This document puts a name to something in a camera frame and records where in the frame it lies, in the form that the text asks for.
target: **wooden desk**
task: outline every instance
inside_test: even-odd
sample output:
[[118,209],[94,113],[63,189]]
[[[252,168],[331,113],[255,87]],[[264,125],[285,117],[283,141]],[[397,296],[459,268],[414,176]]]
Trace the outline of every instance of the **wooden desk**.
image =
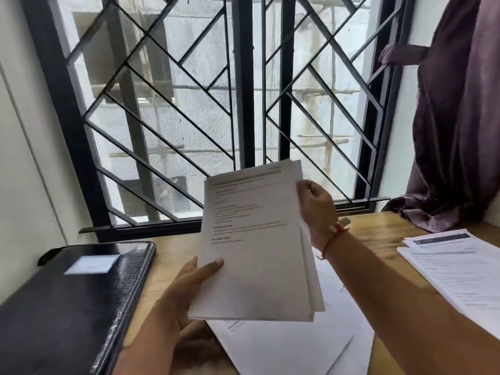
[[[394,268],[413,283],[428,290],[429,295],[439,295],[437,291],[397,252],[404,237],[425,234],[426,232],[412,226],[409,222],[391,212],[364,214],[349,217],[351,233],[373,250],[386,264]],[[481,222],[468,224],[470,232],[485,241],[500,246],[500,228]],[[182,265],[195,256],[199,250],[199,234],[168,236],[152,239],[157,244],[157,256],[142,292],[139,305],[135,310],[133,320],[128,329],[124,345],[129,345],[134,339],[141,324],[153,307],[156,300],[172,282]],[[198,329],[205,329],[203,337],[209,337],[208,326],[198,324]],[[213,345],[218,345],[211,338]],[[218,357],[217,363],[205,363],[196,366],[189,374],[233,374],[236,373],[227,358]],[[370,359],[369,375],[399,375],[403,371],[392,359],[383,343],[375,338]]]

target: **person's left hand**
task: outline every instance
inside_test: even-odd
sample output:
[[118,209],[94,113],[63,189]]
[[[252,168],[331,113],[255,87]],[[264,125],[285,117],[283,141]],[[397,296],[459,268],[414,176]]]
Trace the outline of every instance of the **person's left hand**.
[[174,314],[180,330],[190,323],[187,311],[191,302],[195,299],[202,282],[219,271],[224,265],[222,259],[217,259],[197,269],[197,261],[198,257],[196,256],[187,262],[158,300],[162,308],[166,308]]

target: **wrist band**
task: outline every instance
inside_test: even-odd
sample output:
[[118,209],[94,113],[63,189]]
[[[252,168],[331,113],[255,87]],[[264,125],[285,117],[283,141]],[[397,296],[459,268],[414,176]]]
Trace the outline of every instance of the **wrist band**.
[[328,230],[332,232],[333,235],[327,241],[327,244],[324,246],[323,250],[321,250],[322,259],[324,259],[324,254],[326,253],[328,245],[331,243],[331,241],[333,241],[334,238],[340,233],[348,231],[349,229],[346,229],[345,227],[350,223],[351,221],[347,217],[343,217],[337,223],[334,223],[331,227],[328,228]]

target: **white label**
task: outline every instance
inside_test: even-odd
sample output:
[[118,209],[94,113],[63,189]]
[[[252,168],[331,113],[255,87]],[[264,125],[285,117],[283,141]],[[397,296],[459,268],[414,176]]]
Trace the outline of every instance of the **white label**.
[[107,273],[120,255],[84,255],[64,275]]

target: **wall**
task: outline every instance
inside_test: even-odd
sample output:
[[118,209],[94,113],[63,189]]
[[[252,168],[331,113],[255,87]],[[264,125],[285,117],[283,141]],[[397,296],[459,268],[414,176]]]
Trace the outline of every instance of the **wall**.
[[95,241],[19,0],[0,0],[0,302],[47,250]]
[[[409,43],[430,45],[448,0],[416,0]],[[392,123],[391,138],[380,185],[380,196],[396,197],[406,191],[415,157],[411,126],[416,109],[416,66],[405,67]],[[380,210],[385,202],[378,203]]]

